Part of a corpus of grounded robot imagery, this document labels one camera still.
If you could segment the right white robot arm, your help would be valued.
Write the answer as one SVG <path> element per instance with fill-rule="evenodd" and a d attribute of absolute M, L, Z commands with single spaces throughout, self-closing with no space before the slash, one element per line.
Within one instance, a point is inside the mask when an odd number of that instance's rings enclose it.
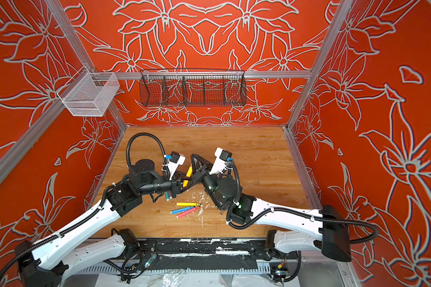
<path fill-rule="evenodd" d="M 236 230 L 255 224 L 276 227 L 267 235 L 266 249 L 288 254 L 320 251 L 325 257 L 350 262 L 351 244 L 348 224 L 332 206 L 297 209 L 269 203 L 243 193 L 239 173 L 233 162 L 222 162 L 220 172 L 198 154 L 190 156 L 192 181 L 200 183 L 218 210 L 226 211 L 226 223 Z"/>

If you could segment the pink marker pen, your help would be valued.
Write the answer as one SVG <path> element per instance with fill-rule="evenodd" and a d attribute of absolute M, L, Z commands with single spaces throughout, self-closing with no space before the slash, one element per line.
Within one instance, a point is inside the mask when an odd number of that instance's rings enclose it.
<path fill-rule="evenodd" d="M 190 208 L 189 210 L 186 210 L 186 211 L 184 211 L 184 212 L 179 213 L 179 214 L 176 216 L 176 218 L 182 218 L 182 217 L 184 217 L 184 216 L 186 216 L 186 215 L 189 215 L 189 214 L 191 214 L 191 213 L 193 213 L 193 212 L 197 211 L 199 208 L 200 208 L 199 206 L 194 206 L 194 207 Z"/>

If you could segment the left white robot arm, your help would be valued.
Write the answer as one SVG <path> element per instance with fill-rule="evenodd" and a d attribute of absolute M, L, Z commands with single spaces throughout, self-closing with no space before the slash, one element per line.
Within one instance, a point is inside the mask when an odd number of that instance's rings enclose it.
<path fill-rule="evenodd" d="M 129 173 L 103 192 L 101 200 L 57 232 L 35 243 L 25 241 L 15 248 L 19 277 L 26 287 L 57 287 L 78 271 L 114 258 L 140 254 L 140 245 L 130 229 L 114 232 L 107 239 L 80 245 L 103 227 L 117 221 L 142 203 L 143 196 L 165 192 L 176 196 L 183 181 L 175 175 L 183 160 L 165 157 L 166 176 L 155 171 L 154 162 L 143 159 Z"/>

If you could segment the orange marker pen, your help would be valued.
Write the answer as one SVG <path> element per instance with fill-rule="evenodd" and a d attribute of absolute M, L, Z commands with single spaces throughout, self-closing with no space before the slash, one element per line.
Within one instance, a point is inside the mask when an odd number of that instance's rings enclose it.
<path fill-rule="evenodd" d="M 193 167 L 191 167 L 191 166 L 190 166 L 190 167 L 188 168 L 187 173 L 186 173 L 186 177 L 187 177 L 187 178 L 190 178 L 190 177 L 192 176 L 192 173 L 193 173 Z M 185 180 L 183 181 L 183 187 L 187 187 L 188 183 L 189 183 L 189 179 L 185 179 Z"/>

